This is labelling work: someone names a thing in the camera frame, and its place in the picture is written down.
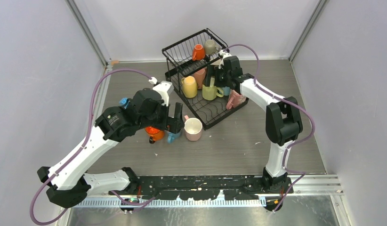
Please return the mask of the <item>light pink faceted mug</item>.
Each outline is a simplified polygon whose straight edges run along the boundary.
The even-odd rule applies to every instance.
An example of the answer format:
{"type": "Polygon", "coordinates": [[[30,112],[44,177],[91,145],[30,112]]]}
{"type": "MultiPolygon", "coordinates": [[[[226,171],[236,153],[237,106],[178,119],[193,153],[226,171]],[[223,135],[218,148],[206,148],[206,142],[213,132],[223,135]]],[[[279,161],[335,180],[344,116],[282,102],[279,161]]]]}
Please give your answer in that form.
{"type": "Polygon", "coordinates": [[[188,115],[185,115],[183,119],[186,138],[190,141],[198,141],[202,136],[202,122],[197,118],[190,118],[188,115]]]}

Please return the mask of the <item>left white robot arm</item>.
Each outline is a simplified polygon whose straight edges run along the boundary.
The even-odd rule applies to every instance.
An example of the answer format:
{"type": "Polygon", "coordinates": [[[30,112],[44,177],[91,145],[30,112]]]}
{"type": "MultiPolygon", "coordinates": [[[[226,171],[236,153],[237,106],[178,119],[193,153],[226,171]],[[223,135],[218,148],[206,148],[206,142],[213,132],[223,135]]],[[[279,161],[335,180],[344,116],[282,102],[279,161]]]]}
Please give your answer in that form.
{"type": "Polygon", "coordinates": [[[86,197],[110,191],[134,194],[140,182],[130,167],[102,174],[87,170],[107,151],[138,130],[153,127],[178,133],[184,127],[182,103],[169,116],[169,92],[145,88],[133,98],[123,98],[118,106],[108,107],[96,119],[82,142],[52,167],[41,167],[37,174],[48,186],[49,201],[63,208],[81,203],[86,197]]]}

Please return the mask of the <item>large orange mug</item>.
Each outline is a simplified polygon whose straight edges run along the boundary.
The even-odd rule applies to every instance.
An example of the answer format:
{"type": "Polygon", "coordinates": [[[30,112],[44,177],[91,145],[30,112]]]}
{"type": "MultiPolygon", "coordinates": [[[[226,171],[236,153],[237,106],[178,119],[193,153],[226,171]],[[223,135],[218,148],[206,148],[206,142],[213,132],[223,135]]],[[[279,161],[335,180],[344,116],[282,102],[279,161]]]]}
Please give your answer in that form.
{"type": "Polygon", "coordinates": [[[149,143],[154,144],[156,141],[163,139],[165,132],[163,130],[154,128],[154,127],[146,127],[145,132],[149,136],[149,143]]]}

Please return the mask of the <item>light blue faceted mug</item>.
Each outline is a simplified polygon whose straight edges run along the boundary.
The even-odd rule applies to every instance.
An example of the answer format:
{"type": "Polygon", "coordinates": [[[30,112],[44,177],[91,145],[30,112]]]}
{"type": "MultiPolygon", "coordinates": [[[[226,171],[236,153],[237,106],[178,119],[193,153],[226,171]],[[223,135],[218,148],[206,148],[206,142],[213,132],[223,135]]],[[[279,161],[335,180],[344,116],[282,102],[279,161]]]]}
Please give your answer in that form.
{"type": "Polygon", "coordinates": [[[230,95],[231,89],[229,87],[222,87],[221,89],[223,90],[223,95],[224,96],[229,96],[230,95]]]}

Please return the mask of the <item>pink patterned mug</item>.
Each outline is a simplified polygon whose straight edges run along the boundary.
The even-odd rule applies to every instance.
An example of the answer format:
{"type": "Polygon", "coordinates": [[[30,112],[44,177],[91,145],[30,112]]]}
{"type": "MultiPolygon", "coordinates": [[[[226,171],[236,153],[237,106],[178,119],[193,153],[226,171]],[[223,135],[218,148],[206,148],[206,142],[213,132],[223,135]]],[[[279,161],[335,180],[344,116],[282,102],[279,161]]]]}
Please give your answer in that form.
{"type": "Polygon", "coordinates": [[[228,98],[228,102],[226,104],[226,109],[231,110],[232,108],[236,108],[246,101],[246,97],[242,94],[239,94],[235,90],[230,91],[230,95],[228,98]]]}

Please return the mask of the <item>yellow-green faceted mug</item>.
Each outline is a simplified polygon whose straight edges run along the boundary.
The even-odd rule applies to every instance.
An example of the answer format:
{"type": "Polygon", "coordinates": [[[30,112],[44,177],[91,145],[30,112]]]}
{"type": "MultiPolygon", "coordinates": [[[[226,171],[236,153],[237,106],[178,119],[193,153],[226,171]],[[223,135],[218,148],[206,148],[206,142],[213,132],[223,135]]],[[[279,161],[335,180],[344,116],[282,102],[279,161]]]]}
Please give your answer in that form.
{"type": "Polygon", "coordinates": [[[205,100],[211,101],[214,100],[216,97],[223,97],[224,91],[215,86],[215,78],[211,77],[210,79],[210,85],[206,86],[205,84],[202,85],[202,97],[205,100]]]}

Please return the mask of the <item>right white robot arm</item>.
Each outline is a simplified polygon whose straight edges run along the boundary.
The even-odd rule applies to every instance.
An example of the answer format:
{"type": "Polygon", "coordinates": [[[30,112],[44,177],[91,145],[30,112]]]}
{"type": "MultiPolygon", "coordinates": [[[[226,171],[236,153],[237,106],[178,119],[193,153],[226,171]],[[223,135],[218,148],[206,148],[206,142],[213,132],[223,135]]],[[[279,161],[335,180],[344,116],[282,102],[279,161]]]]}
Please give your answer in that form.
{"type": "Polygon", "coordinates": [[[213,77],[216,87],[230,88],[226,108],[230,110],[250,99],[266,113],[265,131],[271,146],[261,184],[268,193],[275,193],[287,181],[284,164],[290,151],[289,145],[303,131],[299,109],[295,108],[297,100],[280,96],[253,75],[243,73],[237,56],[221,51],[219,57],[218,66],[213,65],[208,70],[207,80],[213,77]]]}

